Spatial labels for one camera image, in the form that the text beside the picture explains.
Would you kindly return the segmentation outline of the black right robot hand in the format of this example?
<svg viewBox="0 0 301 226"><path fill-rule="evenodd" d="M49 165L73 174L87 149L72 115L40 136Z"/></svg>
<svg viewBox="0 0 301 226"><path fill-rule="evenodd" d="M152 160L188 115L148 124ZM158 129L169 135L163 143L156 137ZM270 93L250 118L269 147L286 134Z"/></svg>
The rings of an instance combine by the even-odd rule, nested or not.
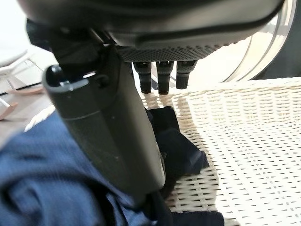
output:
<svg viewBox="0 0 301 226"><path fill-rule="evenodd" d="M259 31L281 0L21 0L58 64L52 103L107 184L140 204L165 171L132 63L194 61Z"/></svg>

